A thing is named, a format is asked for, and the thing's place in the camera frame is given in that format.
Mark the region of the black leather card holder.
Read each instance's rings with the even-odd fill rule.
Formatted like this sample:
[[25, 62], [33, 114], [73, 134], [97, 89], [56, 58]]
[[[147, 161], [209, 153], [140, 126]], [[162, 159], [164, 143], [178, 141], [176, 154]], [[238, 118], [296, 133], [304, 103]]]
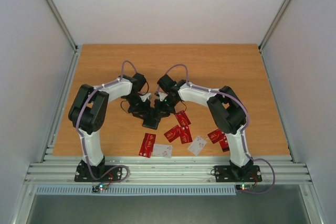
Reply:
[[161, 121], [161, 119], [157, 117], [155, 112], [150, 111], [143, 117], [142, 126], [145, 127], [145, 128], [157, 130], [160, 121]]

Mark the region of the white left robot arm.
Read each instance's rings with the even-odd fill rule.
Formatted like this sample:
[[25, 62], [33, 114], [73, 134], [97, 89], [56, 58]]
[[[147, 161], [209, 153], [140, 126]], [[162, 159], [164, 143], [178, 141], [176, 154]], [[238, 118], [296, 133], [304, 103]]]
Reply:
[[119, 76], [116, 80], [100, 86], [83, 84], [70, 108], [68, 118], [79, 134], [82, 160], [76, 168], [76, 182], [106, 182], [121, 178], [121, 168], [105, 165], [105, 156], [100, 146], [100, 129], [103, 126], [108, 104], [122, 98], [127, 101], [128, 113], [142, 119], [143, 127], [157, 129], [159, 121], [151, 107], [151, 94], [141, 94], [148, 82], [144, 75]]

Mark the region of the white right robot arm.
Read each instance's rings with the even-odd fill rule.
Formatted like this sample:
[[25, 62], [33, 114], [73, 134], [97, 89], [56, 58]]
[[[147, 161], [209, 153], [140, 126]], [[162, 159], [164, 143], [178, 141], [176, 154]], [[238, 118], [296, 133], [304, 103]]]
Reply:
[[241, 181], [250, 174], [254, 162], [245, 140], [245, 128], [249, 123], [246, 108], [235, 92], [228, 86], [212, 89], [195, 85], [186, 80], [174, 81], [165, 74], [158, 80], [163, 92], [156, 92], [158, 97], [154, 107], [160, 117], [176, 114], [175, 106], [179, 102], [193, 102], [207, 107], [217, 128], [225, 133], [230, 151], [230, 169], [235, 181]]

